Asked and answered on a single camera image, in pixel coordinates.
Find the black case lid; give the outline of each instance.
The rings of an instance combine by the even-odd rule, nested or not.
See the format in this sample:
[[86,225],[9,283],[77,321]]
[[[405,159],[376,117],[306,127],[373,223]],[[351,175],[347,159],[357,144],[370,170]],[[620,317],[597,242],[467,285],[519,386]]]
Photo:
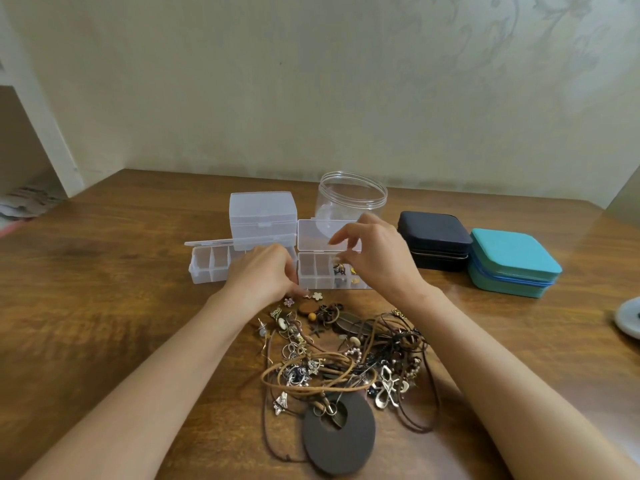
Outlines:
[[398,232],[411,250],[466,254],[473,240],[455,216],[412,212],[400,214]]

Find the forearm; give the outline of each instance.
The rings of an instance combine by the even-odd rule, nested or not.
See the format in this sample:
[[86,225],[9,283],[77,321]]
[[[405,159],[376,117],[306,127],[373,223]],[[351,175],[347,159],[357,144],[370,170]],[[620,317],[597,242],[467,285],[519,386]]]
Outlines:
[[153,478],[220,359],[253,313],[229,293],[214,295],[25,478]]
[[518,479],[638,478],[638,466],[432,287],[403,311],[442,361]]

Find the black round pendant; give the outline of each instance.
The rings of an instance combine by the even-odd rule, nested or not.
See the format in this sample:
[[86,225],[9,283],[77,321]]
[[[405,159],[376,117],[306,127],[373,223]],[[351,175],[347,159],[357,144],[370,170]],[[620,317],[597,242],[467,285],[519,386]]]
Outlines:
[[[335,402],[338,394],[328,394]],[[329,475],[354,473],[367,462],[376,440],[376,421],[367,400],[358,393],[343,394],[347,418],[339,430],[329,430],[314,414],[313,407],[305,413],[302,440],[309,460]]]

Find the jar rim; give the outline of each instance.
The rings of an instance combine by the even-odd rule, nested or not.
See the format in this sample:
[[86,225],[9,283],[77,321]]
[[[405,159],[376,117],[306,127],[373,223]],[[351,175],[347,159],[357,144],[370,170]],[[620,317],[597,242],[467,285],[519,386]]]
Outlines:
[[[360,186],[377,190],[378,192],[380,192],[381,196],[373,199],[349,197],[330,188],[329,183],[334,183],[331,182],[332,180],[344,180],[344,183],[349,183],[349,180],[352,182],[357,182],[358,184],[360,184]],[[348,171],[332,171],[329,173],[325,173],[320,179],[318,190],[322,195],[338,204],[344,205],[346,207],[364,210],[372,210],[382,207],[384,204],[386,204],[388,196],[387,188],[381,182],[375,180],[374,178],[364,177],[362,175],[358,175],[357,173]]]

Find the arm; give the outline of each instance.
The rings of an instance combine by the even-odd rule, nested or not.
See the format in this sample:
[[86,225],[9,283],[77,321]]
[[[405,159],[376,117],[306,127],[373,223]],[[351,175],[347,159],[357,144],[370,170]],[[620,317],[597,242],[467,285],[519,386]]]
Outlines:
[[224,288],[131,373],[23,477],[153,478],[231,342],[256,313],[296,284],[281,246],[232,263]]
[[396,229],[370,214],[330,243],[423,333],[517,479],[636,479],[640,468],[526,365],[423,281]]

